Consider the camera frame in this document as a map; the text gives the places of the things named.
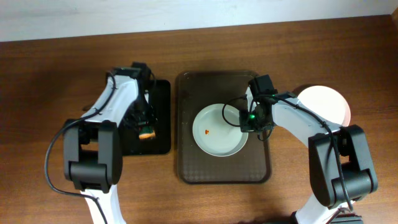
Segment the green orange sponge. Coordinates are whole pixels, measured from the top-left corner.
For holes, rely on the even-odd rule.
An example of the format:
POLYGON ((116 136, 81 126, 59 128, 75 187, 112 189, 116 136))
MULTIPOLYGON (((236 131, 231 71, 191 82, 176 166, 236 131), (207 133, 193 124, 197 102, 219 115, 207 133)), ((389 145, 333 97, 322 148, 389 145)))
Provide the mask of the green orange sponge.
POLYGON ((155 129, 152 126, 144 126, 139 129, 139 139, 154 139, 156 137, 155 129))

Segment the pale green plate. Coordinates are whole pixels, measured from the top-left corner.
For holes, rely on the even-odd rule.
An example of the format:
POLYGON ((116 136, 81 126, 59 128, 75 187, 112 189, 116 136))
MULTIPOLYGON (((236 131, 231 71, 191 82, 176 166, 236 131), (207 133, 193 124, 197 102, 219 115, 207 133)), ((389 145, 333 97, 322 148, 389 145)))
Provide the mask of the pale green plate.
POLYGON ((239 152, 248 140, 248 133, 228 124, 239 121, 239 111, 233 106, 217 103, 203 108, 193 120, 192 134, 196 144, 205 153, 228 157, 239 152))

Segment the pinkish white plate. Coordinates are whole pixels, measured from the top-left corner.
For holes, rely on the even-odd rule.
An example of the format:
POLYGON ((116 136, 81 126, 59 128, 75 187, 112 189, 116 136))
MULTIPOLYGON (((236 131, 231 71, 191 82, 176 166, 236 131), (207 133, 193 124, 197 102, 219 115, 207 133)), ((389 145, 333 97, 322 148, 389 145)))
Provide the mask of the pinkish white plate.
POLYGON ((321 85, 310 86, 298 94, 304 106, 333 123, 349 126, 351 110, 346 99, 336 90, 321 85))

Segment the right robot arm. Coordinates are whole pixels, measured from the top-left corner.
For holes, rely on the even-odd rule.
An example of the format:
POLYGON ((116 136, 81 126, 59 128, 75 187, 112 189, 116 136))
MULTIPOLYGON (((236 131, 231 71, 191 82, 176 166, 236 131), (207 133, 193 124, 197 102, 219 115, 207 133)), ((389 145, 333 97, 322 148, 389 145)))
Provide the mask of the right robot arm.
POLYGON ((308 147, 312 195, 290 223, 363 223, 353 204, 375 192, 378 180, 368 141, 357 125, 343 126, 308 109, 294 94, 278 93, 268 75, 254 77, 239 112, 241 132, 279 126, 308 147))

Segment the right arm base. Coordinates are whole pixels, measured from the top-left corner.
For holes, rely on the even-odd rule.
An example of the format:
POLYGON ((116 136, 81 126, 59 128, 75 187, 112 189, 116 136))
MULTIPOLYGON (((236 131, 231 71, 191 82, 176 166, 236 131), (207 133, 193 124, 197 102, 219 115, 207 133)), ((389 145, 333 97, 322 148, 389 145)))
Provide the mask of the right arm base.
POLYGON ((362 216, 358 215, 338 215, 327 224, 364 224, 362 216))

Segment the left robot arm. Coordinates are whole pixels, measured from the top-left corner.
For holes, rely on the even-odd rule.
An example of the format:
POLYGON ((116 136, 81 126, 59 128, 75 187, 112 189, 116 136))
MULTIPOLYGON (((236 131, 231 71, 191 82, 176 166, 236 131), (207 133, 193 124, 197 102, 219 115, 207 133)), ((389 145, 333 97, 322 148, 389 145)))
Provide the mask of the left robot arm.
POLYGON ((120 129, 134 136, 155 135, 150 95, 156 80, 145 63, 115 67, 106 88, 78 120, 69 120, 63 131, 64 174, 86 198, 94 223, 124 223, 117 184, 123 169, 120 129))

